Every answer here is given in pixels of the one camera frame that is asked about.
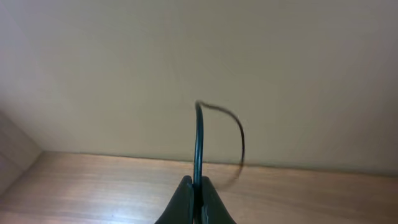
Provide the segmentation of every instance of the white wall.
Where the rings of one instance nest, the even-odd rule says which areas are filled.
[[[1,0],[0,105],[44,149],[398,173],[398,2]],[[239,132],[205,111],[205,159]]]

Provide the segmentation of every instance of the wood grain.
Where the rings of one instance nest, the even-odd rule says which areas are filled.
[[[235,166],[205,164],[222,184]],[[187,162],[46,152],[0,198],[0,223],[154,223]],[[237,223],[398,223],[398,179],[245,167],[219,190]]]

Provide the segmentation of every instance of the black cable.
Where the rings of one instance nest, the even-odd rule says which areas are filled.
[[[241,141],[242,141],[242,153],[241,153],[241,160],[239,163],[239,169],[236,171],[235,175],[231,179],[229,179],[229,181],[227,181],[227,183],[221,186],[221,188],[229,187],[238,179],[238,177],[242,173],[244,165],[245,143],[244,143],[243,126],[238,117],[234,113],[232,113],[232,111],[223,108],[221,106],[211,105],[203,101],[196,101],[195,108],[197,112],[197,139],[196,139],[196,148],[195,148],[195,162],[193,169],[193,185],[194,188],[196,186],[199,192],[201,192],[201,170],[202,170],[202,159],[203,159],[203,114],[200,106],[228,114],[230,117],[232,117],[235,120],[235,122],[239,126],[239,130],[241,132]]]

